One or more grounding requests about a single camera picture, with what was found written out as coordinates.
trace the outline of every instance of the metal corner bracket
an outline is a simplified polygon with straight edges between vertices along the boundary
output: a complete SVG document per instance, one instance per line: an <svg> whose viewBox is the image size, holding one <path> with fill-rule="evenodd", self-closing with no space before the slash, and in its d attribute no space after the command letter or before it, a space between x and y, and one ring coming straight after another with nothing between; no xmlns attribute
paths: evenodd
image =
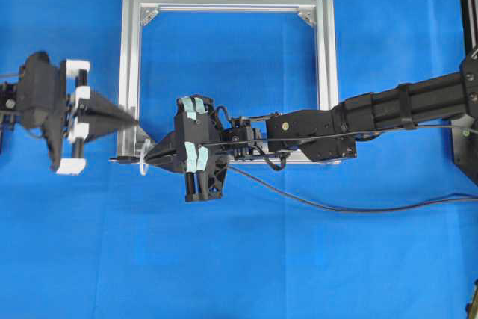
<svg viewBox="0 0 478 319"><path fill-rule="evenodd" d="M136 119L140 118L143 27L165 11L296 13L314 29L319 109L329 110L338 104L333 0L122 0L118 103ZM120 131L117 136L117 157L139 158L146 139L154 143L154 140L139 126ZM311 162L303 153L297 151L291 154L288 163Z"/></svg>

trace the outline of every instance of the black cable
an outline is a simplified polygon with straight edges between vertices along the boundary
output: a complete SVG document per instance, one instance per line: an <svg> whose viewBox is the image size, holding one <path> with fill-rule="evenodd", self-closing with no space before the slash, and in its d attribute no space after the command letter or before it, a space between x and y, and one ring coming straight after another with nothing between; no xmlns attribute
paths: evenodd
<svg viewBox="0 0 478 319"><path fill-rule="evenodd" d="M272 168L274 171L282 171L283 169L285 169L285 165L287 164L287 157L286 155L281 155L280 156L280 160L281 160L281 165L278 166L276 164L274 164L270 158L266 155L266 152L264 152L264 150L259 147L259 146L254 146L255 149L258 150L259 154L261 154L261 156L264 158L264 160L266 161L266 164L269 165L270 168Z"/></svg>
<svg viewBox="0 0 478 319"><path fill-rule="evenodd" d="M417 125L416 128L451 128L455 130L469 131L473 134L478 134L478 130L475 130L469 127L464 127L464 126L457 126L457 125ZM261 141L263 142L310 141L310 140L320 140L323 138L356 136L359 134L370 134L374 132L379 132L380 134L384 134L387 132L396 132L396 131L403 131L403 130L405 130L403 127L394 127L394 128L386 128L383 130L351 131L351 132L344 132L343 134L322 134L319 136L309 136L309 137L262 138ZM225 145L231 145L231 144L240 145L240 144L253 143L253 142L257 142L257 140L243 140L243 141L235 141L235 142L224 141L224 142L203 143L202 145L205 147L211 147L211 146L225 146Z"/></svg>
<svg viewBox="0 0 478 319"><path fill-rule="evenodd" d="M418 209L418 208L423 208L423 207L428 207L428 206L433 206L433 205L443 205L445 203L463 203L463 202L478 202L478 196L469 196L468 198L452 198L452 199L431 199L425 202L421 203L416 203L414 205L404 205L401 207L393 207L393 208L341 208L341 207L334 207L331 205L322 205L320 203L308 201L307 199L302 199L300 197L294 196L293 194L287 193L283 190L279 190L278 188L270 185L269 183L265 182L264 180L255 177L254 175L251 175L250 173L246 171L239 170L236 167L233 166L227 166L230 170L240 173L241 175L252 179L253 181L256 181L260 183L261 185L269 188L273 192L276 192L280 194L281 196L287 197L289 199L293 199L294 201L301 202L305 205L310 205L312 207L318 208L322 211L328 211L328 212L337 212L337 213L347 213L347 214L383 214L383 213L391 213L391 212L401 212L401 211L410 211L413 209Z"/></svg>
<svg viewBox="0 0 478 319"><path fill-rule="evenodd" d="M227 108L226 106L217 106L216 107L216 115L219 116L219 110L222 110L223 113L224 113L224 116L226 117L226 120L228 123L230 123L232 125L232 121L231 121L231 117L229 117L229 112L227 112Z"/></svg>

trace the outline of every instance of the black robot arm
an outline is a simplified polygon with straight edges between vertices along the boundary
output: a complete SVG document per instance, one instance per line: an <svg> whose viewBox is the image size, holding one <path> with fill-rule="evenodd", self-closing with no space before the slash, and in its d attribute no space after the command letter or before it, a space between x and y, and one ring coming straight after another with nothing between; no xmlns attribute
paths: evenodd
<svg viewBox="0 0 478 319"><path fill-rule="evenodd" d="M356 157L356 141L391 128L413 130L418 123L468 114L478 116L478 50L462 62L460 71L430 80L401 84L393 90L346 99L330 111L303 110L271 117L267 138L314 137L344 134L319 140L270 142L269 151L299 148L311 161Z"/></svg>
<svg viewBox="0 0 478 319"><path fill-rule="evenodd" d="M206 201L222 196L231 159L263 158L274 170L281 170L290 153L298 149L313 162L354 158L356 141L374 139L381 131L412 130L418 123L463 114L476 118L477 55L478 49L474 49L459 72L401 84L381 93L366 93L346 99L329 111L301 110L231 119L223 106L214 107L212 99L184 97L178 100L175 131L150 149L144 161L184 173L186 200ZM230 127L223 127L219 110L225 112ZM267 139L253 127L258 121L265 121ZM280 160L280 166L274 160Z"/></svg>

